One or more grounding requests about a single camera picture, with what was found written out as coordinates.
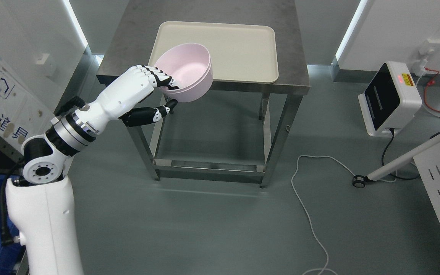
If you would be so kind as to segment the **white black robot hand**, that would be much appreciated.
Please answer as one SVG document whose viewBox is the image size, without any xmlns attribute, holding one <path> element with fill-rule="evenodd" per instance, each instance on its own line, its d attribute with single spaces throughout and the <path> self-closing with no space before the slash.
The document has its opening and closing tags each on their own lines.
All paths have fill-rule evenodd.
<svg viewBox="0 0 440 275">
<path fill-rule="evenodd" d="M 95 134 L 101 134 L 112 120 L 122 120 L 129 127 L 156 123 L 170 112 L 171 107 L 134 108 L 156 87 L 179 89 L 178 82 L 157 67 L 132 66 L 89 103 L 87 111 L 75 113 Z"/>
</svg>

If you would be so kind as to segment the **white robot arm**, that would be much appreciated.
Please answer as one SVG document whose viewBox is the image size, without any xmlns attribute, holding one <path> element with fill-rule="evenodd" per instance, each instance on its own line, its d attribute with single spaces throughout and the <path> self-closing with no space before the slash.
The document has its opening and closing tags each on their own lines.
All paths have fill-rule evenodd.
<svg viewBox="0 0 440 275">
<path fill-rule="evenodd" d="M 23 145 L 23 159 L 0 188 L 0 243 L 26 247 L 31 275 L 82 275 L 72 183 L 66 161 L 96 138 L 71 109 L 88 104 L 72 97 L 43 134 Z"/>
</svg>

